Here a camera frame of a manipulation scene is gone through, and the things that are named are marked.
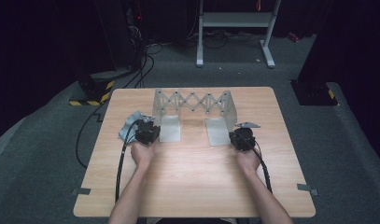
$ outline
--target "metal bracket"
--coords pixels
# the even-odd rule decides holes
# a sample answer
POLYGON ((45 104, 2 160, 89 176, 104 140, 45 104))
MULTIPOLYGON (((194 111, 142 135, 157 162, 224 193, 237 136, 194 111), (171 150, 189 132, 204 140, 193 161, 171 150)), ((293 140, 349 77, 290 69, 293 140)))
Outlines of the metal bracket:
POLYGON ((155 124, 161 126, 160 140, 162 142, 175 142, 180 140, 179 120, 182 107, 187 107, 191 111, 195 111, 197 108, 201 107, 207 114, 209 114, 213 109, 218 109, 219 114, 223 117, 223 119, 214 119, 213 122, 206 121, 209 140, 210 142, 213 142, 213 145, 227 144, 227 139, 220 141, 218 140, 220 137, 218 139, 211 138, 212 136, 218 136, 218 134, 215 134, 213 130, 218 130, 220 133, 221 125, 223 125, 223 127, 226 127, 226 138, 229 139, 228 132, 233 128, 237 121, 236 108, 230 91, 224 91, 219 98, 214 97, 210 92, 200 98, 195 92, 191 92, 189 95, 183 96, 180 92, 175 91, 171 96, 167 96, 163 93, 162 89, 157 88, 155 90, 152 116, 155 117, 155 124))
MULTIPOLYGON (((150 121, 155 120, 155 117, 150 117, 150 116, 143 115, 139 110, 135 111, 132 115, 130 115, 125 120, 124 126, 122 127, 122 129, 118 133, 118 136, 119 136, 119 138, 122 141, 125 141, 125 137, 126 137, 127 132, 129 131, 129 128, 138 119, 142 119, 145 123, 148 123, 150 121)), ((129 133, 129 135, 131 136, 131 138, 128 139, 128 143, 132 143, 132 142, 135 141, 135 139, 132 138, 132 136, 135 136, 135 131, 136 130, 137 130, 137 125, 134 125, 134 127, 131 129, 131 132, 129 133)))
POLYGON ((252 122, 236 123, 236 127, 239 128, 260 128, 261 126, 252 122))

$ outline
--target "controller cable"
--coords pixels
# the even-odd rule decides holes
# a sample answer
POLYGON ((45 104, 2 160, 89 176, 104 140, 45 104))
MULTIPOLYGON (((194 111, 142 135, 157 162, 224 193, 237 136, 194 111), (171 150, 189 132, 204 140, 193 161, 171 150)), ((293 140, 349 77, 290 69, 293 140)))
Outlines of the controller cable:
POLYGON ((251 131, 251 129, 239 128, 239 129, 236 129, 234 132, 230 133, 230 138, 231 138, 232 144, 236 147, 237 150, 248 151, 251 149, 256 154, 257 158, 260 160, 260 165, 261 165, 263 173, 264 173, 266 188, 269 191, 271 191, 271 193, 273 193, 272 187, 271 187, 271 180, 270 180, 269 173, 268 173, 268 168, 266 167, 266 164, 265 164, 264 160, 262 159, 260 145, 256 141, 256 138, 253 137, 252 135, 253 135, 253 132, 251 131), (243 140, 243 142, 245 142, 248 147, 245 148, 245 146, 243 145, 243 142, 241 141, 240 143, 238 143, 237 142, 238 140, 243 140))
POLYGON ((115 202, 117 202, 118 198, 120 197, 120 176, 122 173, 122 164, 123 164, 123 158, 125 157, 125 151, 126 147, 129 145, 129 133, 131 132, 131 129, 135 124, 138 123, 138 120, 134 121, 131 126, 128 129, 128 132, 126 133, 125 140, 123 141, 123 147, 122 152, 120 154, 120 165, 118 166, 118 172, 117 172, 117 183, 116 183, 116 193, 115 193, 115 202))

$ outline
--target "black wall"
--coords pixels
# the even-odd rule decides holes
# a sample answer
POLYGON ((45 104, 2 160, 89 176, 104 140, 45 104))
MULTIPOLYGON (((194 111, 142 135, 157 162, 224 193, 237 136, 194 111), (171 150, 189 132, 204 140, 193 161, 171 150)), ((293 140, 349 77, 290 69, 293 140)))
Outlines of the black wall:
POLYGON ((78 71, 133 63, 120 0, 0 0, 0 136, 75 82, 78 71))
POLYGON ((192 0, 139 0, 143 31, 160 41, 185 45, 188 35, 187 10, 192 0))
POLYGON ((301 72, 337 82, 380 157, 380 0, 335 0, 301 72))

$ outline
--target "hand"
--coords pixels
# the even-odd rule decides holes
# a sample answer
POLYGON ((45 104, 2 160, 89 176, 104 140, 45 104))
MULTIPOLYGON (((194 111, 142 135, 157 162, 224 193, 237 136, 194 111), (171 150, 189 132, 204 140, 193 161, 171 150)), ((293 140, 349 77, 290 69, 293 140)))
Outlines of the hand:
POLYGON ((248 172, 255 172, 260 166, 260 160, 256 153, 252 150, 239 151, 236 150, 236 159, 242 172, 247 174, 248 172))
POLYGON ((155 156, 155 146, 158 140, 154 141, 151 145, 143 145, 140 142, 134 142, 132 145, 132 158, 137 167, 148 168, 155 156))

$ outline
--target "power cord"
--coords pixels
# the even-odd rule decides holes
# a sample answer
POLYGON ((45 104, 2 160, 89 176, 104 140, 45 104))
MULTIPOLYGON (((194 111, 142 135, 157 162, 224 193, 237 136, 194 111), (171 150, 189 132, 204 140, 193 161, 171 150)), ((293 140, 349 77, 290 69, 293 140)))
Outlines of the power cord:
MULTIPOLYGON (((140 32, 140 30, 137 27, 131 25, 131 26, 128 26, 128 29, 130 31, 129 33, 131 34, 131 41, 132 41, 134 49, 139 49, 141 51, 142 41, 146 41, 146 40, 142 39, 141 32, 140 32)), ((139 66, 139 63, 135 63, 133 65, 133 68, 129 72, 126 72, 126 73, 123 73, 123 74, 120 74, 120 75, 117 75, 117 76, 114 76, 114 77, 95 78, 94 80, 105 81, 105 82, 113 81, 113 80, 117 80, 118 78, 128 77, 131 74, 134 74, 139 69, 141 69, 141 67, 139 66)))
POLYGON ((187 35, 187 38, 189 38, 192 35, 192 32, 193 32, 193 30, 195 28, 195 24, 196 24, 196 21, 198 19, 198 13, 199 13, 198 6, 199 6, 199 0, 197 0, 196 4, 195 4, 195 8, 196 8, 196 10, 195 10, 195 18, 193 19, 192 28, 190 29, 190 32, 187 35))
POLYGON ((160 46, 161 48, 155 52, 148 53, 148 55, 157 54, 163 50, 163 44, 151 44, 151 45, 148 45, 148 48, 151 48, 154 46, 160 46))
POLYGON ((222 41, 223 43, 214 47, 210 46, 210 44, 207 44, 206 41, 204 41, 204 46, 208 49, 221 49, 222 47, 226 46, 228 43, 233 42, 233 43, 249 43, 253 41, 260 40, 264 35, 226 35, 223 31, 220 31, 219 33, 214 33, 214 34, 205 34, 205 40, 211 39, 214 41, 222 41), (235 39, 236 37, 247 37, 247 39, 244 40, 239 40, 235 39))
POLYGON ((142 74, 140 80, 138 80, 137 83, 136 83, 136 85, 134 85, 135 88, 137 87, 137 85, 138 85, 139 83, 143 84, 143 88, 145 88, 145 85, 144 85, 144 78, 149 74, 149 72, 150 72, 150 71, 152 70, 152 68, 154 67, 154 64, 155 64, 154 59, 153 59, 151 56, 149 56, 149 55, 146 55, 146 58, 147 58, 147 57, 149 57, 149 58, 152 60, 151 67, 147 70, 147 72, 146 72, 144 75, 142 74))
MULTIPOLYGON (((145 60, 144 60, 144 65, 146 65, 147 64, 147 54, 146 54, 146 57, 145 57, 145 60)), ((142 85, 144 86, 144 79, 143 79, 143 77, 144 77, 144 75, 143 75, 143 70, 144 70, 144 68, 140 71, 140 79, 136 82, 136 84, 134 85, 134 88, 136 89, 137 88, 137 85, 140 83, 140 86, 139 86, 139 88, 141 88, 142 87, 142 85)))
POLYGON ((253 147, 251 148, 251 150, 253 150, 254 153, 256 153, 257 157, 259 158, 260 160, 260 164, 262 166, 262 170, 264 172, 264 177, 265 177, 265 184, 266 184, 266 188, 272 192, 272 187, 271 187, 271 179, 269 177, 269 172, 268 172, 268 168, 266 167, 266 164, 264 162, 264 160, 262 159, 262 155, 261 155, 261 148, 260 148, 260 145, 257 141, 256 142, 256 145, 257 147, 259 148, 259 151, 260 151, 260 154, 256 151, 256 149, 253 147))
POLYGON ((128 146, 128 144, 130 142, 128 139, 129 133, 131 132, 131 129, 133 128, 133 126, 137 123, 138 123, 138 120, 134 121, 131 124, 131 126, 128 129, 128 132, 126 133, 125 139, 123 141, 123 147, 122 147, 122 151, 120 153, 120 164, 118 166, 118 171, 117 171, 117 183, 116 183, 116 194, 115 194, 115 201, 116 202, 117 202, 118 198, 120 197, 120 176, 122 173, 122 164, 123 164, 123 158, 125 157, 126 147, 128 146))
POLYGON ((79 132, 78 132, 78 135, 77 135, 77 141, 76 141, 76 158, 77 158, 78 163, 79 163, 82 167, 84 167, 85 169, 87 169, 88 166, 85 165, 85 163, 81 161, 81 159, 80 159, 80 157, 79 157, 79 155, 78 155, 78 154, 79 154, 79 153, 78 153, 79 139, 80 139, 80 137, 81 137, 82 131, 83 131, 84 128, 85 128, 85 125, 88 123, 88 121, 91 119, 92 116, 98 116, 98 117, 97 117, 97 122, 103 122, 103 121, 100 119, 101 114, 100 114, 100 113, 96 114, 96 112, 97 112, 100 108, 102 108, 102 106, 105 105, 108 101, 109 101, 109 99, 106 100, 104 104, 99 105, 99 106, 98 106, 98 107, 97 107, 97 108, 96 108, 96 109, 95 109, 95 110, 94 110, 94 111, 88 116, 88 118, 87 118, 87 119, 85 120, 85 122, 82 124, 82 127, 81 127, 81 129, 79 130, 79 132))

